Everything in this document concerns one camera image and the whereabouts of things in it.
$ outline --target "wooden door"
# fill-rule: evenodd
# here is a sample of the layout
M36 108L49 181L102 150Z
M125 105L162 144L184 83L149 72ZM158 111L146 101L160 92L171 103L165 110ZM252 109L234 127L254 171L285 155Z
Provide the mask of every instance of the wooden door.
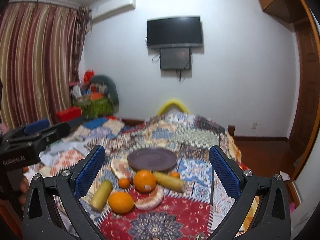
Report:
M306 18L294 24L300 57L300 89L297 111L289 137L292 150L301 156L314 126L320 96L320 65L315 34Z

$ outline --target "blue gripper pad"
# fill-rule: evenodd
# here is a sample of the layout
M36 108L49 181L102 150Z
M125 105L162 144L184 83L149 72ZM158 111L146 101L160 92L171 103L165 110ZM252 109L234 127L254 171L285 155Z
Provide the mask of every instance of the blue gripper pad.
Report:
M106 152L102 146L99 145L99 147L93 148L92 151L95 152L75 179L73 195L78 199L87 195L106 158Z
M209 150L209 161L229 197L240 197L240 181L215 147Z
M37 133L43 129L46 129L50 126L50 122L47 119L43 119L37 122L33 122L29 124L24 130L25 135L32 135L34 133Z

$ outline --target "cable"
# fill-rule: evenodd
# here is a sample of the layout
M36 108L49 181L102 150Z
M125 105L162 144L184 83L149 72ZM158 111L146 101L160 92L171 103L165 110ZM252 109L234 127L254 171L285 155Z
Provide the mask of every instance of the cable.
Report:
M177 78L178 78L179 84L181 84L181 75L182 75L183 71L186 69L186 67L188 66L189 63L190 63L190 60L188 60L187 64L184 66L184 68L182 70L180 70L180 74L178 74L178 70L176 70L176 74L177 74Z
M160 53L157 53L152 58L152 63L157 63L160 60Z

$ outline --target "hand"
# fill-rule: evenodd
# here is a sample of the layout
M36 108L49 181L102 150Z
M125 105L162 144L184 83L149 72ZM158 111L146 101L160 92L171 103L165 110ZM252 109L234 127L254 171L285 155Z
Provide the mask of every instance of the hand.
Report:
M22 173L26 173L28 170L29 170L28 167L23 167L22 168ZM19 202L21 204L22 210L24 210L24 205L26 203L27 193L28 193L28 190L29 190L29 182L28 182L28 179L25 176L21 177L20 190L22 192L22 195L18 198L18 200L19 200Z

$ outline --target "white paper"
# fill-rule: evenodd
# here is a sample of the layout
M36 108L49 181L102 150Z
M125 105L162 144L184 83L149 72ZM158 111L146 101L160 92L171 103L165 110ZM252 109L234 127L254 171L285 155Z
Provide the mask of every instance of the white paper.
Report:
M290 176L288 174L286 174L285 172L283 172L283 171L280 171L280 176L282 177L282 179L284 181L290 180Z

